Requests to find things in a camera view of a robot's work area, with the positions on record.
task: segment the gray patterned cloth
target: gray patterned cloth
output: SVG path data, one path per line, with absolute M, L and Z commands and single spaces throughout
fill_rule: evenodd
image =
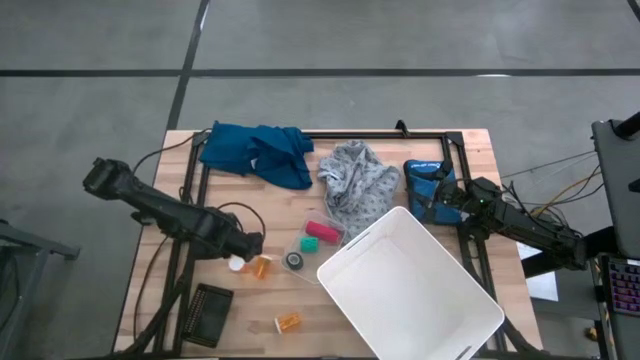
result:
M 320 160 L 318 179 L 327 183 L 325 203 L 348 231 L 345 243 L 391 209 L 400 171 L 384 166 L 362 140 L 350 140 Z

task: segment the white bottle cap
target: white bottle cap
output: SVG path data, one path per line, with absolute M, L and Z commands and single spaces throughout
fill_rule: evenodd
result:
M 245 264 L 246 262 L 240 256 L 231 255 L 229 258 L 229 269 L 231 269 L 231 271 L 240 271 L 244 268 Z

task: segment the blue cloth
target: blue cloth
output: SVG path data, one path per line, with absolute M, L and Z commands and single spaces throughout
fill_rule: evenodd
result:
M 313 141 L 298 128 L 248 128 L 216 121 L 200 161 L 214 169 L 255 174 L 274 185 L 301 190 L 311 187 L 304 153 L 312 151 Z

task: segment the green object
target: green object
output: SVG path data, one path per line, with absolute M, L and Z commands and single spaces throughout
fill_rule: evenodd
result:
M 318 238 L 307 236 L 300 239 L 300 251 L 303 253 L 318 252 Z

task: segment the pink object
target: pink object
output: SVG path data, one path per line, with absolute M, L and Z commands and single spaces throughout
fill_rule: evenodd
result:
M 332 227 L 318 224 L 315 221 L 307 222 L 305 232 L 310 236 L 315 236 L 320 240 L 324 240 L 328 243 L 338 245 L 340 241 L 340 232 Z

